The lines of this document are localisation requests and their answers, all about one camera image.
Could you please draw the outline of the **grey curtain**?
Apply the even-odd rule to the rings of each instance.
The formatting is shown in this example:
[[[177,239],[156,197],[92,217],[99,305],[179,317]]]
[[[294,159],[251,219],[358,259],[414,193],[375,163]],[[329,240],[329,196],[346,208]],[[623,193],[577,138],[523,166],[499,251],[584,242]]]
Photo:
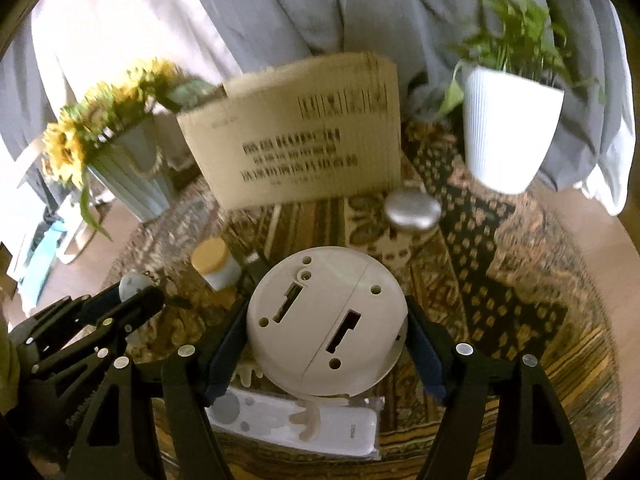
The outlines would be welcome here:
[[[373,51],[396,63],[402,109],[423,119],[435,116],[457,62],[451,46],[478,23],[482,4],[482,0],[200,1],[240,73],[313,54]],[[548,8],[555,23],[565,29],[572,76],[597,76],[606,96],[601,103],[594,87],[566,92],[540,177],[556,190],[578,188],[609,214],[619,214],[626,203],[636,146],[620,18],[611,0],[534,1]],[[43,88],[30,14],[18,25],[1,59],[1,139],[12,156],[21,154],[58,114]]]

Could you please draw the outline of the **brown cardboard box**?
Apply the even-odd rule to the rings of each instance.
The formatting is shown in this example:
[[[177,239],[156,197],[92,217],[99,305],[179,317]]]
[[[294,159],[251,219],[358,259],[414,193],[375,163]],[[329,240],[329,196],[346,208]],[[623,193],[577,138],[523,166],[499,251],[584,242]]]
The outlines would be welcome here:
[[[178,116],[214,199],[246,209],[396,188],[397,67],[339,53],[244,74]]]

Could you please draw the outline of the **white pot green plant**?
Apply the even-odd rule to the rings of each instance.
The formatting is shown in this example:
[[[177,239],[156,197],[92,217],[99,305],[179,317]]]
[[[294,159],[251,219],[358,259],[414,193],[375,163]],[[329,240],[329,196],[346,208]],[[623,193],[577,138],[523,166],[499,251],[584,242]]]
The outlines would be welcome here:
[[[559,125],[565,92],[594,87],[597,76],[570,73],[565,29],[534,0],[482,0],[494,24],[454,46],[459,61],[439,115],[463,112],[465,163],[491,190],[518,195],[535,179]]]

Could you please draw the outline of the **white sheer curtain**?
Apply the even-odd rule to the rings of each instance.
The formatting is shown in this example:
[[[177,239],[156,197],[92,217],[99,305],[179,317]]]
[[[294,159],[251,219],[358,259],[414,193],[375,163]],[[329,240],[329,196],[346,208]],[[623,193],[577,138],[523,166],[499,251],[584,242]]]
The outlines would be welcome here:
[[[151,58],[213,84],[241,71],[200,0],[40,0],[30,24],[52,110]]]

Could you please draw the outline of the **patterned oriental rug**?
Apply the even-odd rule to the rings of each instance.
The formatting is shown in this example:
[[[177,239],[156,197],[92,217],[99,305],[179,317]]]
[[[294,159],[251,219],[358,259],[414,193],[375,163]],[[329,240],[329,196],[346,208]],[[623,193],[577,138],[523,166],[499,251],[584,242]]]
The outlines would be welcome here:
[[[438,226],[396,232],[380,193],[225,212],[203,180],[157,220],[140,226],[118,255],[109,283],[149,273],[167,304],[142,328],[140,362],[163,359],[219,323],[233,300],[216,294],[190,263],[203,238],[221,235],[238,252],[278,262],[314,246],[345,246],[378,259],[456,341],[493,358],[532,354],[548,374],[591,479],[613,468],[622,393],[611,323],[584,259],[532,186],[517,196],[489,191],[464,166],[460,136],[410,122],[402,172],[442,205]]]

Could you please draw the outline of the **silver oval pebble object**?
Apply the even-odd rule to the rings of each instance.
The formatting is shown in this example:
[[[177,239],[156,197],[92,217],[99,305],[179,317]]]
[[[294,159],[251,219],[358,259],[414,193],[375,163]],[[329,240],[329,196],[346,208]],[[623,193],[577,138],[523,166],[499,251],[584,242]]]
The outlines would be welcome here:
[[[420,188],[398,188],[384,200],[387,222],[399,232],[424,233],[438,225],[442,206]]]

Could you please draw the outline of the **sunflower bouquet in grey vase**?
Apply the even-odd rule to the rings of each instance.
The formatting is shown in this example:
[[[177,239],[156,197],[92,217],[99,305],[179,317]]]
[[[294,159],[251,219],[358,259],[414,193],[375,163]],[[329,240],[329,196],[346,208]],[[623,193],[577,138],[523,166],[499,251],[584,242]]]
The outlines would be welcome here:
[[[118,81],[101,81],[80,101],[61,108],[58,120],[42,134],[44,171],[51,180],[78,189],[82,220],[105,237],[111,234],[91,211],[92,178],[139,221],[154,220],[176,197],[156,112],[164,110],[175,119],[217,92],[174,62],[139,61]]]

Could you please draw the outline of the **small black bottle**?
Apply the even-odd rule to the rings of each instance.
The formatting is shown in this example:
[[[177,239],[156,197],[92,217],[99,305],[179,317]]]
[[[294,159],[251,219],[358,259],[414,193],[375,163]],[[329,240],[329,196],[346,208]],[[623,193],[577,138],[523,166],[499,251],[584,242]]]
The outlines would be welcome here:
[[[246,256],[238,285],[239,292],[250,296],[270,269],[271,266],[262,252],[252,252]]]

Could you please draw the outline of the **small jar with tan lid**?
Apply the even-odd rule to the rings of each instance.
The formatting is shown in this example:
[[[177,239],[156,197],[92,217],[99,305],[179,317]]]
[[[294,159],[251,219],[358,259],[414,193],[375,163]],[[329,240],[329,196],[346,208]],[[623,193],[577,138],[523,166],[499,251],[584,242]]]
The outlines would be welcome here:
[[[191,264],[216,292],[235,286],[242,274],[240,264],[220,237],[209,237],[198,244],[192,252]]]

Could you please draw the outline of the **blue cloth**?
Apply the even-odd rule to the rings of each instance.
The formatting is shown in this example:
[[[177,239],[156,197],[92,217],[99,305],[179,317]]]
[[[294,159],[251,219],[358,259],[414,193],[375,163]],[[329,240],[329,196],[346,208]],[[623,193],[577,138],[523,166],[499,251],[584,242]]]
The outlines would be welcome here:
[[[24,273],[18,291],[20,292],[22,310],[26,316],[37,307],[44,284],[46,284],[51,266],[56,258],[58,245],[66,233],[64,222],[56,220],[43,234]]]

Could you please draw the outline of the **white remote control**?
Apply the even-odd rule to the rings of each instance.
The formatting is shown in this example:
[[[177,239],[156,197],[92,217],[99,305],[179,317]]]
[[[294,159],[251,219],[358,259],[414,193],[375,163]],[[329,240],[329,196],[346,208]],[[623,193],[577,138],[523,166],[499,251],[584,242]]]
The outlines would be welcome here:
[[[382,396],[321,404],[230,387],[205,409],[212,427],[276,448],[329,457],[375,460]]]

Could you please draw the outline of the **round white plastic device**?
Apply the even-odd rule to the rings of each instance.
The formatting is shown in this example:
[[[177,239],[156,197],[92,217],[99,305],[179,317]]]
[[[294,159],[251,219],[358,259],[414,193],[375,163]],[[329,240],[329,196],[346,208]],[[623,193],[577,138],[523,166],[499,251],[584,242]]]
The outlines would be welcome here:
[[[397,363],[408,306],[378,260],[343,247],[296,252],[258,283],[247,309],[250,350],[266,377],[304,398],[358,396]]]

